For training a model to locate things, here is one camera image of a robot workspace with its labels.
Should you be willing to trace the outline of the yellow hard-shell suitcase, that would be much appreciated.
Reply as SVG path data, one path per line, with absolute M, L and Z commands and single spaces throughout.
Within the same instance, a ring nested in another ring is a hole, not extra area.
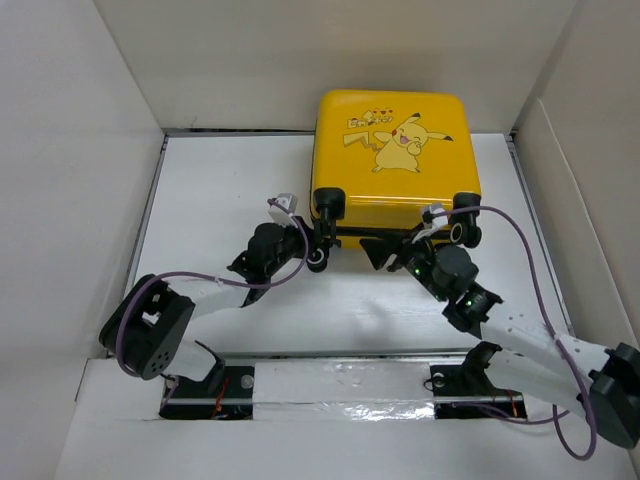
M 456 96 L 339 89 L 322 97 L 310 183 L 311 271 L 327 267 L 332 246 L 403 237 L 432 204 L 456 212 L 437 242 L 474 248 L 481 198 L 471 132 Z

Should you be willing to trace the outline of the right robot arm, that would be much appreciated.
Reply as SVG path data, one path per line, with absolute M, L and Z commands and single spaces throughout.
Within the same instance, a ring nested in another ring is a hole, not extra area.
M 363 239 L 374 269 L 404 269 L 435 299 L 456 330 L 479 339 L 464 362 L 462 381 L 474 393 L 517 390 L 595 420 L 596 433 L 633 449 L 639 442 L 639 352 L 561 332 L 507 304 L 476 280 L 479 269 L 463 248 L 417 240 Z

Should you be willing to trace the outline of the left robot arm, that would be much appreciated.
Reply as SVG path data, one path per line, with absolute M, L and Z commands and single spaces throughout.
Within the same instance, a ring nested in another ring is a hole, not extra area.
M 189 342 L 191 321 L 253 305 L 272 288 L 296 275 L 273 277 L 293 259 L 304 266 L 313 252 L 313 230 L 299 216 L 288 223 L 258 225 L 244 250 L 229 266 L 240 276 L 224 279 L 195 272 L 148 274 L 139 279 L 102 327 L 98 341 L 121 369 L 142 380 L 162 376 L 188 384 L 201 396 L 222 387 L 225 362 L 210 347 Z

